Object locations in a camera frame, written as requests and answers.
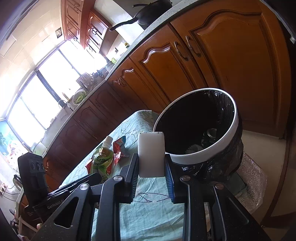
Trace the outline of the white rim trash bin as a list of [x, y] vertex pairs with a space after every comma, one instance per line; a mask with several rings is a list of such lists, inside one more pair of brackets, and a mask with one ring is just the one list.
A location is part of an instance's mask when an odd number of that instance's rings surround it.
[[169, 104], [154, 124], [165, 151], [187, 175], [224, 181], [243, 156], [242, 120], [234, 98], [222, 89], [201, 88]]

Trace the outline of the wooden kitchen cabinets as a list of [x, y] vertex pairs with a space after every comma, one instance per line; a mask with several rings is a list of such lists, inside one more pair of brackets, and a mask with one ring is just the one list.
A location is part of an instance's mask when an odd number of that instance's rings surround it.
[[160, 113], [199, 88], [230, 93], [245, 130], [284, 136], [290, 58], [275, 13], [261, 1], [206, 1], [175, 10], [138, 38], [58, 129], [44, 159], [50, 190], [132, 113]]

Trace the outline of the black wok pan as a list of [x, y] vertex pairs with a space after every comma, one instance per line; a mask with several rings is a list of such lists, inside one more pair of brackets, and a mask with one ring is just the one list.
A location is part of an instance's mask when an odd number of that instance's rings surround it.
[[148, 4], [134, 4], [132, 8], [142, 7], [137, 12], [137, 14], [131, 20], [118, 23], [109, 30], [112, 32], [123, 25], [129, 25], [133, 23], [138, 23], [141, 26], [148, 27], [163, 13], [172, 8], [172, 6], [172, 2], [167, 0], [154, 1]]

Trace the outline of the wooden upper cabinets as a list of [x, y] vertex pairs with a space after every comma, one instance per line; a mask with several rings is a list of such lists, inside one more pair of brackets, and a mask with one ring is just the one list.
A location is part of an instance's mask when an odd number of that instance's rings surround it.
[[61, 19], [66, 40], [73, 40], [91, 56], [106, 57], [118, 37], [112, 24], [97, 10], [95, 1], [61, 1]]

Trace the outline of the green juice spout pouch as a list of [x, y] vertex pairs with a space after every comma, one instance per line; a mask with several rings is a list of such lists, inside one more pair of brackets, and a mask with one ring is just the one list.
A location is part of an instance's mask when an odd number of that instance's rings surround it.
[[113, 161], [113, 151], [111, 150], [113, 138], [107, 136], [96, 148], [92, 155], [90, 173], [98, 173], [101, 176], [100, 183], [104, 183], [110, 174], [110, 166]]

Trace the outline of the white foam sponge block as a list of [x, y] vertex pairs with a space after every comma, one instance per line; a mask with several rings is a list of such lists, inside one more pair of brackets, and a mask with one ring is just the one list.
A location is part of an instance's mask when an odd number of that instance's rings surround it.
[[138, 135], [139, 176], [155, 178], [165, 176], [165, 137], [163, 132]]

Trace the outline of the kitchen window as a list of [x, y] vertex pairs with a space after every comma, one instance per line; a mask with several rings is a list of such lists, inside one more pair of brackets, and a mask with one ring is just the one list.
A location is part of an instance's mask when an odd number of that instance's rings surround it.
[[37, 67], [8, 114], [9, 124], [26, 148], [34, 149], [66, 102], [83, 88], [78, 79], [106, 63], [100, 54], [91, 56], [89, 49], [66, 41]]

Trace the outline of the green bowl on counter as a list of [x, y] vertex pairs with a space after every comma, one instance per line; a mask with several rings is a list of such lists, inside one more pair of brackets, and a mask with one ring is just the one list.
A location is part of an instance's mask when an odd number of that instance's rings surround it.
[[73, 96], [72, 102], [74, 105], [79, 105], [86, 97], [86, 91], [79, 89]]

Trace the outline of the orange red snack wrapper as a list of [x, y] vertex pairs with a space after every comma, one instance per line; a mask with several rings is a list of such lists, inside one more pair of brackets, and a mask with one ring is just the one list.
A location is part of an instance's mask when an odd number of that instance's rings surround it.
[[[126, 136], [123, 136], [115, 141], [112, 141], [111, 150], [113, 151], [113, 161], [112, 161], [112, 165], [110, 166], [111, 171], [112, 171], [112, 168], [118, 164], [121, 158], [129, 157], [129, 153], [125, 148], [125, 142], [126, 142]], [[90, 173], [91, 163], [92, 163], [92, 158], [88, 161], [88, 163], [85, 166], [88, 171], [88, 174], [91, 174]]]

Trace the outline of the white countertop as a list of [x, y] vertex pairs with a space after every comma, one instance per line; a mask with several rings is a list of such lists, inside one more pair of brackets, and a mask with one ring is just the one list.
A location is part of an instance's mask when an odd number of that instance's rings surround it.
[[[91, 86], [91, 89], [86, 92], [86, 97], [84, 101], [90, 97], [90, 95], [100, 87], [106, 80], [109, 78], [112, 73], [115, 72], [115, 69], [119, 67], [121, 63], [132, 53], [133, 50], [136, 49], [146, 38], [152, 35], [152, 33], [165, 24], [167, 24], [172, 19], [176, 18], [177, 16], [183, 14], [184, 12], [188, 11], [190, 8], [194, 7], [197, 3], [201, 3], [201, 1], [191, 0], [191, 1], [180, 1], [179, 3], [175, 4], [170, 10], [166, 11], [163, 15], [161, 15], [157, 20], [155, 20], [143, 33], [141, 33], [131, 44], [131, 46], [123, 53], [123, 55], [119, 58], [119, 60], [112, 64], [112, 68], [102, 68], [103, 76], [97, 77], [94, 80], [98, 81], [95, 85]], [[50, 148], [50, 145], [53, 144], [53, 141], [57, 137], [59, 131], [62, 130], [62, 127], [66, 125], [68, 119], [73, 115], [73, 113], [81, 107], [82, 104], [75, 105], [72, 102], [65, 103], [66, 105], [59, 109], [57, 116], [53, 119], [53, 123], [51, 126], [46, 129], [45, 134], [41, 140], [33, 144], [32, 153], [45, 156], [46, 152]]]

